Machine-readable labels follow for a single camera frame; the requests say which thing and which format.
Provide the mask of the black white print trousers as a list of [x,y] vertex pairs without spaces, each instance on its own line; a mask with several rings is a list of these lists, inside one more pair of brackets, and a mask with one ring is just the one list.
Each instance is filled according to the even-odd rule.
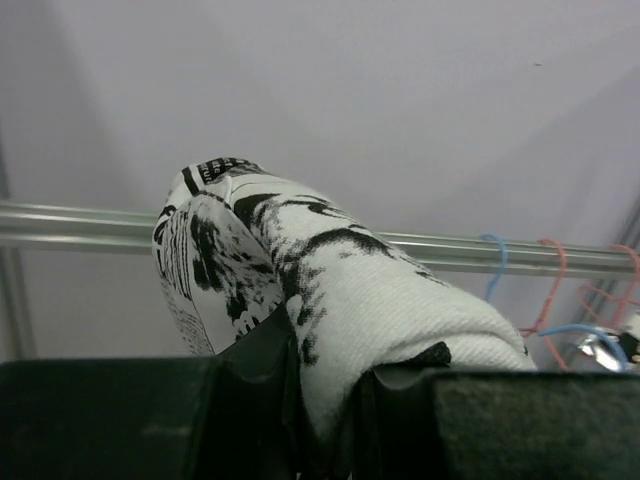
[[351,394],[371,368],[534,366],[520,334],[487,302],[321,194],[247,160],[184,168],[152,247],[164,298],[194,354],[220,353],[286,311],[323,473],[350,472]]

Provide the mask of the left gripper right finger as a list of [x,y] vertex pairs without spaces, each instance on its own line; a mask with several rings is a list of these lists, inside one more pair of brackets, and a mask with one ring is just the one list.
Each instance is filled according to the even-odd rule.
[[383,366],[355,396],[355,479],[639,477],[639,378]]

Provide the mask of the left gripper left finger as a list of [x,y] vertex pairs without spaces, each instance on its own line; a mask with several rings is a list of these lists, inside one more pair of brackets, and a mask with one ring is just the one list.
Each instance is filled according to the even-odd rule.
[[5,479],[293,479],[286,311],[216,356],[32,360],[1,368]]

